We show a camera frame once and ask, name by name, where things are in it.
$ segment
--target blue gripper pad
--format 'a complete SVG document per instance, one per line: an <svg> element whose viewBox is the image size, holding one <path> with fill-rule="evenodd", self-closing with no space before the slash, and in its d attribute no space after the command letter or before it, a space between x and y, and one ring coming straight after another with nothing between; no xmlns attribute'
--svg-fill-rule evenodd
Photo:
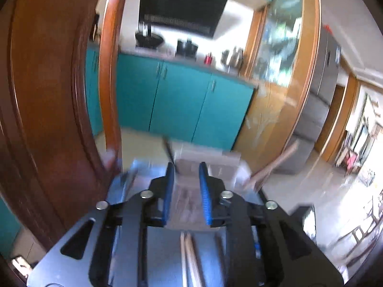
<svg viewBox="0 0 383 287"><path fill-rule="evenodd" d="M168 163L165 180L166 180L166 190L165 190L165 196L163 198L163 210L162 210L162 221L164 225L169 219L170 202L172 200L172 193L173 193L173 186L174 186L174 165L172 163Z"/></svg>
<svg viewBox="0 0 383 287"><path fill-rule="evenodd" d="M201 197L202 197L202 209L205 216L206 224L211 225L213 222L212 215L212 202L211 195L208 188L208 171L206 167L206 163L203 162L200 164L199 169L200 174L200 187L201 187Z"/></svg>

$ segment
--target tiled floor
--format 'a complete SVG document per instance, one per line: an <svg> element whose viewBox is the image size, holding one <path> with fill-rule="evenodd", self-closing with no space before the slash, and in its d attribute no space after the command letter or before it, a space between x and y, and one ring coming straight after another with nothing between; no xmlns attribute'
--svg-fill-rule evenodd
<svg viewBox="0 0 383 287"><path fill-rule="evenodd" d="M123 168L129 169L134 159L150 160L154 164L166 164L168 157L160 137L148 133L124 129L121 132ZM96 139L100 153L105 151L105 137ZM174 150L182 143L173 143ZM346 263L344 254L355 244L348 238L336 249L330 249L340 236L351 231L365 218L363 206L371 199L373 187L365 187L355 176L345 176L345 171L332 167L313 152L298 175L272 174L264 191L269 199L275 200L286 212L298 204L314 204L317 222L317 243L337 266ZM39 260L45 252L23 230L17 237L13 255L21 254L29 262Z"/></svg>

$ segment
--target range hood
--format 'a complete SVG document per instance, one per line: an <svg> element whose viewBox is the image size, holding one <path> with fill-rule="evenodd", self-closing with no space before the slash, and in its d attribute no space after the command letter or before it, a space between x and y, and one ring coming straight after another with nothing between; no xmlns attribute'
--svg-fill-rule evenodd
<svg viewBox="0 0 383 287"><path fill-rule="evenodd" d="M227 0L140 0L139 22L213 37Z"/></svg>

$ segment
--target metal screw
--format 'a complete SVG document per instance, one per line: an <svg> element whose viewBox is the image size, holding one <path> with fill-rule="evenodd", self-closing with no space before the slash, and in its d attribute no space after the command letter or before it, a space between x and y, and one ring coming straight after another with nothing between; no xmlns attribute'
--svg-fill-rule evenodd
<svg viewBox="0 0 383 287"><path fill-rule="evenodd" d="M225 190L221 193L221 197L225 200L231 199L233 197L233 192Z"/></svg>
<svg viewBox="0 0 383 287"><path fill-rule="evenodd" d="M274 209L278 208L278 204L275 203L275 201L273 201L273 200L266 202L265 206L267 209L270 209L270 210L274 210Z"/></svg>
<svg viewBox="0 0 383 287"><path fill-rule="evenodd" d="M107 209L109 207L109 203L105 200L101 200L99 202L97 202L96 204L96 208L98 210L104 210L104 209Z"/></svg>
<svg viewBox="0 0 383 287"><path fill-rule="evenodd" d="M149 198L151 198L153 196L153 192L150 191L150 190L144 190L144 191L141 192L140 195L141 195L141 197L143 199L149 199Z"/></svg>

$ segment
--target wooden stick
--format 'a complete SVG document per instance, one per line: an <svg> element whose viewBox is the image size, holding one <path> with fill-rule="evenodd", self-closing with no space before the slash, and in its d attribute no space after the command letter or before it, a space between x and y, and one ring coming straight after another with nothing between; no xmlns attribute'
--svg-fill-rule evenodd
<svg viewBox="0 0 383 287"><path fill-rule="evenodd" d="M292 156L296 150L298 150L299 140L294 141L294 143L289 146L280 156L278 156L274 161L269 163L266 167L261 169L260 171L253 174L243 185L243 189L254 189L255 184L264 179L267 175L269 175L275 168L281 165L284 161L286 161L290 156ZM256 192L258 192L262 187L262 184L257 186Z"/></svg>
<svg viewBox="0 0 383 287"><path fill-rule="evenodd" d="M188 275L186 272L185 233L181 232L181 264L182 264L182 287L188 287Z"/></svg>
<svg viewBox="0 0 383 287"><path fill-rule="evenodd" d="M195 256L192 236L190 235L190 233L186 235L185 248L193 287L202 287L202 281L198 270L197 258Z"/></svg>

